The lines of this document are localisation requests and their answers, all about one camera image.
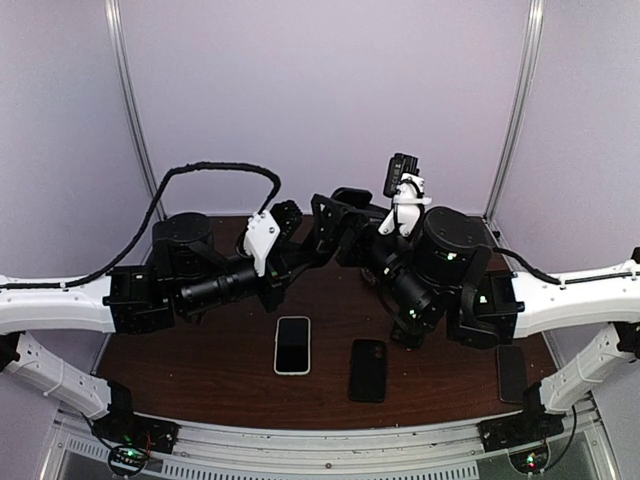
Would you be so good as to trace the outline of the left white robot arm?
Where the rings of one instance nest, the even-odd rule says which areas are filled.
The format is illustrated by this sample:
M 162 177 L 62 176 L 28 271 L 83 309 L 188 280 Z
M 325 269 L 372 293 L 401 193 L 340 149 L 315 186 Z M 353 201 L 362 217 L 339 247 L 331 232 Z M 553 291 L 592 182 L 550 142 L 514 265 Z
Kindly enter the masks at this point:
M 42 330 L 87 330 L 142 335 L 170 329 L 177 319 L 257 297 L 276 309 L 294 279 L 325 265 L 343 236 L 377 213 L 368 191 L 341 188 L 315 195 L 313 226 L 292 237 L 301 211 L 292 201 L 252 215 L 230 256 L 215 247 L 212 219 L 186 212 L 153 224 L 152 249 L 141 265 L 115 265 L 83 278 L 1 281 L 1 368 L 104 423 L 123 444 L 137 442 L 144 424 L 130 390 L 92 376 L 45 351 L 33 339 Z

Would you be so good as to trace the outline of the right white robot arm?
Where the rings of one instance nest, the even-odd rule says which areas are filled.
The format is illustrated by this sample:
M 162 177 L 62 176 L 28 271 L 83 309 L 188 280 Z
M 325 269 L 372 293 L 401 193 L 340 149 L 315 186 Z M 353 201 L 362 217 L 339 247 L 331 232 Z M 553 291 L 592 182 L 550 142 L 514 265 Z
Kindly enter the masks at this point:
M 369 269 L 392 299 L 404 341 L 418 341 L 447 324 L 448 337 L 475 348 L 508 344 L 548 330 L 600 324 L 596 338 L 558 373 L 523 393 L 513 419 L 519 440 L 535 440 L 551 416 L 567 413 L 619 365 L 639 356 L 639 262 L 600 270 L 547 274 L 522 263 L 493 272 L 499 253 L 481 224 L 434 206 L 413 181 L 393 205 L 370 204 L 361 190 L 341 189 L 315 209 L 317 233 L 343 265 Z

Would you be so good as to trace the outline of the black phone right edge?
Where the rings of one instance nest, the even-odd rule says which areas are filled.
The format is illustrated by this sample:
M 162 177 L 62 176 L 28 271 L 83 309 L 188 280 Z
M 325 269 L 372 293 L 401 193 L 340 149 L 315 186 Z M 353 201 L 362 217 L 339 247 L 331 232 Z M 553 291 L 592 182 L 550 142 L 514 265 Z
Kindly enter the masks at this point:
M 507 404 L 521 404 L 527 388 L 527 371 L 523 350 L 514 345 L 496 349 L 499 399 Z

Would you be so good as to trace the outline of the right aluminium frame post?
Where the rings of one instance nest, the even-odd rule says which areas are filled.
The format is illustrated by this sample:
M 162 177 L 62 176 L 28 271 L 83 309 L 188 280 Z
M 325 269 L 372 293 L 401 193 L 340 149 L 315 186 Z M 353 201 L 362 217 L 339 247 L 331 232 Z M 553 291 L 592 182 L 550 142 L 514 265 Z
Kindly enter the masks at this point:
M 513 163 L 521 134 L 527 99 L 531 92 L 544 29 L 545 1 L 531 0 L 527 14 L 522 44 L 521 61 L 511 112 L 507 123 L 500 158 L 483 218 L 486 223 L 496 223 L 501 197 L 504 193 L 509 170 Z

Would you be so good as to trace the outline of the aluminium frame post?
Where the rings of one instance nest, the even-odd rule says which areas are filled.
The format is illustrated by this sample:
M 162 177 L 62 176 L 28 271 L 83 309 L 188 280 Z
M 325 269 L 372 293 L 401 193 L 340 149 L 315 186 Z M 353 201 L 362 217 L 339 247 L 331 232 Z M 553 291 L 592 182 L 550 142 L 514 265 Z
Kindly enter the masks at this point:
M 511 112 L 507 123 L 500 158 L 483 218 L 486 223 L 496 223 L 501 197 L 504 193 L 509 170 L 513 163 L 521 134 L 527 99 L 531 92 L 544 29 L 545 1 L 531 0 L 527 14 L 522 44 L 521 61 Z
M 151 164 L 142 121 L 135 97 L 131 69 L 122 23 L 121 6 L 118 0 L 104 2 L 107 29 L 110 36 L 116 70 L 124 102 L 125 116 L 132 139 L 135 157 L 140 168 L 144 186 L 150 198 L 158 191 L 159 182 Z

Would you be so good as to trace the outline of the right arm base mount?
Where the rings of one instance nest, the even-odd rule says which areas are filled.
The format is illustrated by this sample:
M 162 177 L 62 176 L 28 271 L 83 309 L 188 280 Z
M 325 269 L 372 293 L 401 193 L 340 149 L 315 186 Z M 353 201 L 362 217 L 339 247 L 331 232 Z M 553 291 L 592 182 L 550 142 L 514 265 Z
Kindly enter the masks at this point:
M 564 432 L 563 419 L 563 415 L 520 412 L 484 420 L 477 427 L 485 453 L 506 450 L 517 472 L 534 475 L 552 465 L 548 440 Z

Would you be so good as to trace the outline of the left aluminium frame post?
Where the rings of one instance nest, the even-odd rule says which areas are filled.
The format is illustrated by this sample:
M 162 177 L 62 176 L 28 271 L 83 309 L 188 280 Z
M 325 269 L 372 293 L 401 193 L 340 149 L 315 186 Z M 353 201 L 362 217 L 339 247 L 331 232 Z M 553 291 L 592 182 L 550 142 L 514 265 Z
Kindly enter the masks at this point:
M 116 70 L 124 102 L 125 116 L 132 139 L 135 157 L 140 168 L 144 186 L 150 198 L 158 191 L 159 182 L 151 164 L 142 121 L 135 97 L 131 69 L 122 23 L 121 6 L 118 0 L 104 2 L 107 29 L 110 36 Z

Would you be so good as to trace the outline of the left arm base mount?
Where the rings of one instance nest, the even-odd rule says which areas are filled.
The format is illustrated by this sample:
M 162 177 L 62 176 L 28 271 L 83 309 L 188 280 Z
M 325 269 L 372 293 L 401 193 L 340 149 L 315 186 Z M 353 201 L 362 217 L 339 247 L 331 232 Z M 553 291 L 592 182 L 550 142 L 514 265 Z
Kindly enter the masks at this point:
M 89 420 L 92 435 L 107 449 L 107 466 L 117 476 L 129 478 L 141 473 L 155 454 L 171 454 L 179 426 L 170 421 L 136 414 L 109 414 Z

